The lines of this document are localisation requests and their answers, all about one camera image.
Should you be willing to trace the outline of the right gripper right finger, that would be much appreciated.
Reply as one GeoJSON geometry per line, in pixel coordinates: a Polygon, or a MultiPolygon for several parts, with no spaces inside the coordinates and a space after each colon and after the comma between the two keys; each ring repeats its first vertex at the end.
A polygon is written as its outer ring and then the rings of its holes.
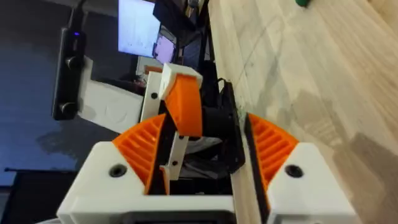
{"type": "Polygon", "coordinates": [[[319,148],[248,113],[244,122],[262,223],[357,223],[319,148]]]}

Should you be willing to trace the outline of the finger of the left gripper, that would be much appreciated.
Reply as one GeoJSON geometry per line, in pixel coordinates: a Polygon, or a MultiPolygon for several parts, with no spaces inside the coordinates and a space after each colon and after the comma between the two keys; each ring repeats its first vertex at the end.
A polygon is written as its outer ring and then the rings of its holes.
{"type": "Polygon", "coordinates": [[[200,89],[203,77],[191,67],[165,63],[159,95],[181,136],[203,136],[200,89]]]}
{"type": "Polygon", "coordinates": [[[167,180],[178,180],[187,148],[188,137],[181,136],[167,111],[165,101],[160,99],[161,73],[149,72],[142,105],[141,121],[165,113],[161,142],[158,148],[159,167],[165,170],[167,180]]]}

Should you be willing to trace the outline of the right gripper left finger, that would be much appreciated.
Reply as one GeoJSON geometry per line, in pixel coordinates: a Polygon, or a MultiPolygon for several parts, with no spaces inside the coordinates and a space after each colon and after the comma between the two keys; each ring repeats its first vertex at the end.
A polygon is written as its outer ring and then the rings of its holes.
{"type": "Polygon", "coordinates": [[[96,143],[57,210],[59,218],[119,218],[130,212],[165,212],[162,134],[168,117],[136,124],[112,141],[96,143]]]}

